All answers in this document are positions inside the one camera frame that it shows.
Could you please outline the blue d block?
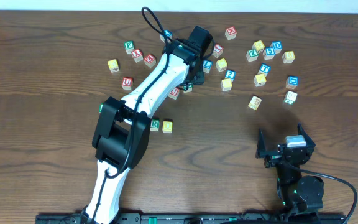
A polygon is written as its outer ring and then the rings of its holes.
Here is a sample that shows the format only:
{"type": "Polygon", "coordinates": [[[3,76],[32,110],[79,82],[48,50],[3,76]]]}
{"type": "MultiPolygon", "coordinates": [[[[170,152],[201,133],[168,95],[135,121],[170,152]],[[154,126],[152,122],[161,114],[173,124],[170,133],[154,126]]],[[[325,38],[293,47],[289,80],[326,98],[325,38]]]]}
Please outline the blue d block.
{"type": "Polygon", "coordinates": [[[295,89],[299,84],[299,78],[296,76],[289,76],[286,80],[286,87],[288,89],[295,89]]]}
{"type": "Polygon", "coordinates": [[[283,49],[283,45],[280,41],[274,41],[270,46],[273,48],[275,54],[279,54],[283,49]]]}

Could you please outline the blue L block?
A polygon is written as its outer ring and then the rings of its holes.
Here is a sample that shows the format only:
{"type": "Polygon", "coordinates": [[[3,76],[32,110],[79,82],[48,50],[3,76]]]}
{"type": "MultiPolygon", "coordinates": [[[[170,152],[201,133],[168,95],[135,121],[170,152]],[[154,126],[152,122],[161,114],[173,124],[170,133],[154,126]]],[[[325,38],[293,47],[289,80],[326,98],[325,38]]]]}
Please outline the blue L block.
{"type": "Polygon", "coordinates": [[[212,68],[212,61],[210,60],[203,60],[203,72],[204,73],[209,73],[211,68],[212,68]]]}

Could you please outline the blue D block right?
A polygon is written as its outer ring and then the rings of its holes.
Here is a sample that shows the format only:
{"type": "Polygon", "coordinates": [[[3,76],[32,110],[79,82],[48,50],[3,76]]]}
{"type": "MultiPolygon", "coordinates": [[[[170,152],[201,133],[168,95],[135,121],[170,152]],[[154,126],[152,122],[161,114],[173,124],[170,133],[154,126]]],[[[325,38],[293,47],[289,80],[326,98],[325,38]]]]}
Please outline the blue D block right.
{"type": "Polygon", "coordinates": [[[288,89],[295,89],[299,84],[299,78],[296,76],[289,76],[286,80],[286,87],[288,89]]]}

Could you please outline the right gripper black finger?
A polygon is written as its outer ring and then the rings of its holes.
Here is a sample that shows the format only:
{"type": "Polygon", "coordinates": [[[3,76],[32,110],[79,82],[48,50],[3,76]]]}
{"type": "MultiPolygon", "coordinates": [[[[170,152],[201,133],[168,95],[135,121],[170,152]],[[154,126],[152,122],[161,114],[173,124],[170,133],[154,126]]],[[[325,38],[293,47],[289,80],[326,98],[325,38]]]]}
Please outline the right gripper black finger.
{"type": "Polygon", "coordinates": [[[297,126],[297,130],[298,130],[298,134],[302,135],[305,139],[306,145],[309,148],[315,148],[316,144],[314,143],[314,141],[307,135],[307,133],[305,132],[304,128],[302,127],[302,125],[299,123],[297,126]]]}
{"type": "Polygon", "coordinates": [[[264,135],[262,134],[262,130],[259,129],[258,130],[257,150],[255,153],[255,158],[263,159],[263,158],[266,158],[267,156],[272,157],[272,156],[278,156],[278,155],[279,155],[278,150],[272,150],[272,151],[266,150],[264,135]]]}

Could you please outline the yellow snail picture block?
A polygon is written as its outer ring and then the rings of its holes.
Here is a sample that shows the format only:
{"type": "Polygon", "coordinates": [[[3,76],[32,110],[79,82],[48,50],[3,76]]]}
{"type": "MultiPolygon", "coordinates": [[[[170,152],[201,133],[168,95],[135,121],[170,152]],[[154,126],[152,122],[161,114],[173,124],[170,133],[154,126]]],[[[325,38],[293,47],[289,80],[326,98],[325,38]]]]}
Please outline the yellow snail picture block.
{"type": "Polygon", "coordinates": [[[261,102],[262,102],[261,98],[257,96],[253,96],[248,104],[248,107],[252,108],[253,110],[257,110],[261,102]]]}

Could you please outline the red U block centre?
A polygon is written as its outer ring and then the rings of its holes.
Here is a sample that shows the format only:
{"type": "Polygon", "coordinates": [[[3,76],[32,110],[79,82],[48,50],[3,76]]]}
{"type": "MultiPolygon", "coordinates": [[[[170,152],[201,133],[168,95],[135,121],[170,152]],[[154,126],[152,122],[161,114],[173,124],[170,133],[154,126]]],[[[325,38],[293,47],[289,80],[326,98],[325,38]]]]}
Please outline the red U block centre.
{"type": "Polygon", "coordinates": [[[176,100],[178,98],[180,94],[180,89],[179,88],[174,88],[170,91],[170,93],[168,94],[168,96],[174,100],[176,100]]]}

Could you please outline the green R block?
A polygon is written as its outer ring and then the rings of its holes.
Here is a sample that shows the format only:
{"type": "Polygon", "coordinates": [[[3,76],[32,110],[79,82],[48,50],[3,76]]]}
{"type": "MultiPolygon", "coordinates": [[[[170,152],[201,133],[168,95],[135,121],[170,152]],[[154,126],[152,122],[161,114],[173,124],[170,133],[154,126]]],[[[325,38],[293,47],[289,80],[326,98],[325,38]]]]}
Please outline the green R block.
{"type": "Polygon", "coordinates": [[[160,121],[158,119],[153,119],[150,124],[150,130],[159,132],[160,129],[160,121]]]}

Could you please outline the yellow O block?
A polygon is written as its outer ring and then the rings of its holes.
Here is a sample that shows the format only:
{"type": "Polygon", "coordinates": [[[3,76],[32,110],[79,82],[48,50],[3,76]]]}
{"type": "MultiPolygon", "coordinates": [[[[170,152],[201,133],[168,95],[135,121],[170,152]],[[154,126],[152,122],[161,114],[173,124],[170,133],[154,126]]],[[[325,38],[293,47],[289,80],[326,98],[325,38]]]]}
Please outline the yellow O block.
{"type": "Polygon", "coordinates": [[[173,131],[173,122],[172,121],[164,121],[162,125],[163,133],[172,133],[173,131]]]}

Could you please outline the green B block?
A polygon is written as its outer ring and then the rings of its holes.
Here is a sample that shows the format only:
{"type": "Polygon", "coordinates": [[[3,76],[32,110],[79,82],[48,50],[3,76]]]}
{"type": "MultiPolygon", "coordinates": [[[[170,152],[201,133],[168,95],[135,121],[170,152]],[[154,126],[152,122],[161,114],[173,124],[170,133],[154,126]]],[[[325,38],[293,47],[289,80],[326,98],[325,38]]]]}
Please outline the green B block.
{"type": "Polygon", "coordinates": [[[189,92],[192,92],[192,89],[193,89],[193,86],[192,86],[192,85],[188,85],[188,86],[183,90],[183,92],[184,92],[184,93],[189,93],[189,92]]]}

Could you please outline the red u block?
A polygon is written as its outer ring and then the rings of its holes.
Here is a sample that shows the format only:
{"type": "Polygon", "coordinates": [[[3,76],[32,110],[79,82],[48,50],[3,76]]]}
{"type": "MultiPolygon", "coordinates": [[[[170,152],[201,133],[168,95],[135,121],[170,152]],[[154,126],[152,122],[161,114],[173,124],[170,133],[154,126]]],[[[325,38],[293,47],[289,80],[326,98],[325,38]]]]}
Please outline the red u block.
{"type": "Polygon", "coordinates": [[[168,96],[174,100],[176,100],[178,98],[180,94],[180,89],[179,88],[174,88],[170,91],[170,93],[168,94],[168,96]]]}
{"type": "Polygon", "coordinates": [[[129,77],[124,77],[122,79],[121,86],[124,90],[132,90],[133,87],[133,79],[129,77]]]}

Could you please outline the yellow block far left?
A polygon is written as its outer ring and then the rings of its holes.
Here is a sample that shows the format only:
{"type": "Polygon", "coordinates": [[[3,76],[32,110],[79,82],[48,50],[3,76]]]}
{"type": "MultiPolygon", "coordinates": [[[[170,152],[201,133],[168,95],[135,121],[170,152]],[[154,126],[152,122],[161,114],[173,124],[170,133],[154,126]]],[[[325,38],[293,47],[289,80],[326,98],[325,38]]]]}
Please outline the yellow block far left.
{"type": "Polygon", "coordinates": [[[108,67],[111,73],[115,73],[119,71],[119,64],[116,59],[108,61],[108,67]]]}

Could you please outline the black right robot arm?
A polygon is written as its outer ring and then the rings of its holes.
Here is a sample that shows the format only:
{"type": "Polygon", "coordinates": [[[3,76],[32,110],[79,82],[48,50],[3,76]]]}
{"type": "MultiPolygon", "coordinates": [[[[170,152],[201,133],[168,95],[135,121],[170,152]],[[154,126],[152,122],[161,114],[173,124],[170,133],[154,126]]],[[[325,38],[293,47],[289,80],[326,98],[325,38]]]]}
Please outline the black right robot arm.
{"type": "Polygon", "coordinates": [[[311,213],[323,208],[324,182],[317,176],[301,174],[316,144],[299,124],[298,134],[287,136],[285,143],[268,150],[259,130],[255,157],[264,160],[266,168],[277,171],[277,192],[289,214],[311,213]]]}

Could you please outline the red U block left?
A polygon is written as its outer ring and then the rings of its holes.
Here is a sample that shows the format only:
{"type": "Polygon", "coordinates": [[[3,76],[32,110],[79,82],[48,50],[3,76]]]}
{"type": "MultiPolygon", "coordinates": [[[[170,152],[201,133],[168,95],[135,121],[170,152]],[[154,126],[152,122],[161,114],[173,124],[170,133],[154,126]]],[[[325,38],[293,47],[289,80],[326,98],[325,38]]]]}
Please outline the red U block left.
{"type": "Polygon", "coordinates": [[[133,87],[133,79],[129,77],[124,77],[122,79],[121,86],[124,90],[132,90],[133,87]]]}

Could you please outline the yellow 8 block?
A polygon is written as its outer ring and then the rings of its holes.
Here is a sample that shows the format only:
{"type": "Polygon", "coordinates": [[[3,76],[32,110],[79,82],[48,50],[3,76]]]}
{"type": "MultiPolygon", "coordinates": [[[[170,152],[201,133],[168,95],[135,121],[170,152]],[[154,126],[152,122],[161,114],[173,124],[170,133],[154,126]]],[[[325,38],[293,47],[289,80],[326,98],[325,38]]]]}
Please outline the yellow 8 block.
{"type": "Polygon", "coordinates": [[[295,60],[294,51],[286,51],[282,55],[282,60],[284,64],[292,63],[295,60]]]}

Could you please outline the red E block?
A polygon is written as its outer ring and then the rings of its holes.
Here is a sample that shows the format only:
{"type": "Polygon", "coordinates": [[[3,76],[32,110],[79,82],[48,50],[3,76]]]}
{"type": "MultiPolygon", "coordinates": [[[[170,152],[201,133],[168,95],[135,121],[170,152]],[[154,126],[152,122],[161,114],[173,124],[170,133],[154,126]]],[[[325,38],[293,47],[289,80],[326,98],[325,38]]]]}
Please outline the red E block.
{"type": "Polygon", "coordinates": [[[152,55],[152,54],[148,54],[145,58],[144,58],[144,63],[146,64],[146,66],[148,66],[149,68],[152,68],[157,62],[157,59],[152,55]]]}

